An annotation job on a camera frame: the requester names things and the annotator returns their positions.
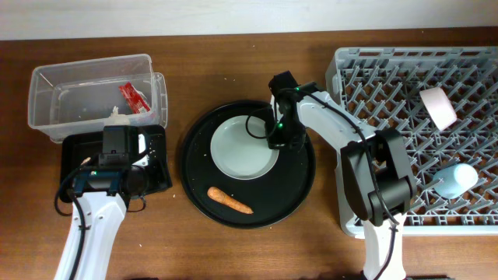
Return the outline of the white tissue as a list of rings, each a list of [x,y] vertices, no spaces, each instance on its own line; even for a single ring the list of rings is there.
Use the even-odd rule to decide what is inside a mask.
[[[113,126],[113,125],[130,125],[131,122],[128,119],[128,116],[125,114],[119,113],[119,107],[114,106],[110,116],[105,120],[105,126]]]

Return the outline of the red snack wrapper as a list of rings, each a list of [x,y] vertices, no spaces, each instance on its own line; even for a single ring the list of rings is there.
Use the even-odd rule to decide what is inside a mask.
[[[127,82],[125,85],[119,86],[118,88],[133,114],[144,114],[151,110],[145,96],[130,82]]]

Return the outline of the grey plate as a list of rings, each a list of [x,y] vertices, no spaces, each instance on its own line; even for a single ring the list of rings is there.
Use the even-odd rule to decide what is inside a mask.
[[[270,149],[265,139],[247,133],[246,120],[247,115],[240,115],[224,121],[214,131],[210,143],[216,167],[237,180],[262,177],[279,158],[279,151]]]

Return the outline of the orange carrot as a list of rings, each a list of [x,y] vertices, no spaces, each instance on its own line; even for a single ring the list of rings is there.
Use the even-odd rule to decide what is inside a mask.
[[[237,212],[244,213],[246,215],[252,215],[254,211],[247,205],[235,200],[225,192],[221,191],[217,187],[210,187],[207,190],[207,195],[213,201],[216,201],[222,205],[225,205]]]

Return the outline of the light blue cup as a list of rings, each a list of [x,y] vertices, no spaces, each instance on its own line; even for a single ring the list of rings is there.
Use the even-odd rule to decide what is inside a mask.
[[[454,199],[474,187],[479,175],[476,169],[467,163],[459,163],[435,173],[438,184],[434,190],[443,198]]]

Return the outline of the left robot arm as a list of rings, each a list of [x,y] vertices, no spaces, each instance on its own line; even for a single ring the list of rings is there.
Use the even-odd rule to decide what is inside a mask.
[[[56,279],[104,279],[129,201],[141,198],[149,176],[136,163],[150,152],[142,128],[106,126],[102,151],[84,159],[61,183],[72,221]]]

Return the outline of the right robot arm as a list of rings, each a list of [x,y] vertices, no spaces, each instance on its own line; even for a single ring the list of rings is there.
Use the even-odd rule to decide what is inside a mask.
[[[380,130],[334,102],[316,82],[300,85],[290,72],[274,75],[270,149],[297,149],[306,130],[318,133],[336,152],[337,185],[363,222],[364,279],[405,279],[402,234],[416,181],[404,139],[394,128]]]

